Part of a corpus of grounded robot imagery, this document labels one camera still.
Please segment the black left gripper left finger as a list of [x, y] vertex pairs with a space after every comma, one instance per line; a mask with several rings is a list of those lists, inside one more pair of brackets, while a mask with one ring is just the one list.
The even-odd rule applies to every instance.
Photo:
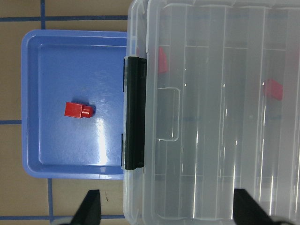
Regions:
[[100, 191], [99, 189], [89, 190], [70, 224], [99, 225], [101, 216]]

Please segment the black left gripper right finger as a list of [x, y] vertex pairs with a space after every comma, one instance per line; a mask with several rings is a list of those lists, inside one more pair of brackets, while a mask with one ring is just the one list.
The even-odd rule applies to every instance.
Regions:
[[234, 189], [233, 220], [236, 225], [275, 225], [276, 222], [241, 188]]

